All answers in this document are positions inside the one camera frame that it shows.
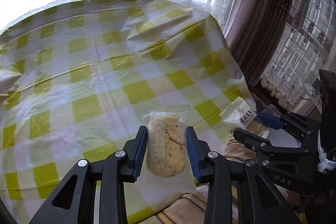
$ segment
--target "snack packet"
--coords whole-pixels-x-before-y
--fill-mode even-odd
[[[254,110],[241,97],[231,102],[220,116],[232,132],[241,128],[265,139],[268,135],[269,129],[261,123]]]
[[[143,114],[148,140],[138,186],[181,193],[196,190],[186,141],[189,110],[190,106],[164,106]]]

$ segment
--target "tablecloth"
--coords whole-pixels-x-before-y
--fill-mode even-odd
[[[165,0],[41,11],[0,36],[0,67],[0,197],[20,224],[77,160],[133,138],[144,108],[190,104],[188,125],[220,152],[219,113],[238,96],[254,104],[216,20]],[[129,223],[179,196],[125,184]]]

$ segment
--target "brown curtain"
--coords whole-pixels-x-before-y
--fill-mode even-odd
[[[292,0],[240,0],[226,33],[232,56],[250,86],[271,60],[288,19]]]

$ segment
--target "white cable tie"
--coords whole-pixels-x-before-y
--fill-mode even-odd
[[[324,152],[323,148],[321,147],[320,141],[320,130],[319,130],[319,138],[317,141],[317,149],[319,151],[319,158],[320,163],[317,165],[317,169],[320,173],[323,173],[325,169],[334,170],[336,168],[336,161],[328,160],[327,153]]]

